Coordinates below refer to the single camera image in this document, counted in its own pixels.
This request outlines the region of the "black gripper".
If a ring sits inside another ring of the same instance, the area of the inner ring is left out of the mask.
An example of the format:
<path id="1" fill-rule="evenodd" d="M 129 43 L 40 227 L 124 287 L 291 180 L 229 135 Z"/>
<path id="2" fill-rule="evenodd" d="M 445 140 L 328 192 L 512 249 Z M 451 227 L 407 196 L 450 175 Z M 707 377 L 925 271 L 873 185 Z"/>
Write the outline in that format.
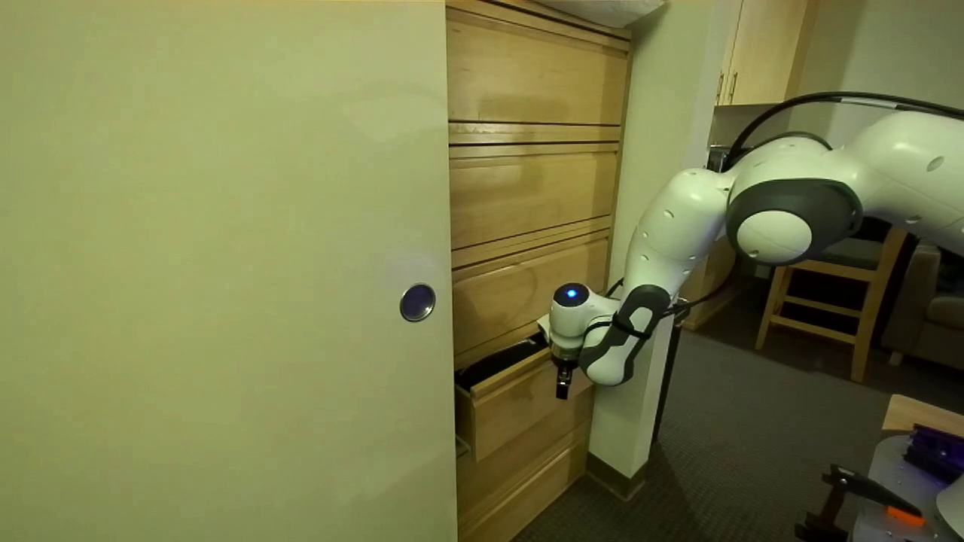
<path id="1" fill-rule="evenodd" d="M 554 364 L 554 398 L 566 400 L 572 391 L 572 377 L 578 371 L 578 362 L 572 357 L 572 353 L 554 350 L 552 353 L 552 364 Z"/>

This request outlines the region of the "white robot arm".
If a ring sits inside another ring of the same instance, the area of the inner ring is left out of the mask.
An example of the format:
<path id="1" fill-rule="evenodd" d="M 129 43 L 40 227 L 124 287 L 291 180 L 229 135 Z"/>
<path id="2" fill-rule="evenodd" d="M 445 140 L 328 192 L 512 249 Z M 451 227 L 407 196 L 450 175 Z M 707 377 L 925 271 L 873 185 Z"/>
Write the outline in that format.
<path id="1" fill-rule="evenodd" d="M 566 398 L 632 378 L 640 350 L 680 310 L 680 287 L 717 237 L 764 264 L 792 264 L 887 220 L 943 249 L 964 249 L 964 123 L 888 110 L 852 140 L 777 135 L 722 171 L 684 168 L 640 218 L 619 297 L 584 283 L 554 289 L 540 331 Z"/>

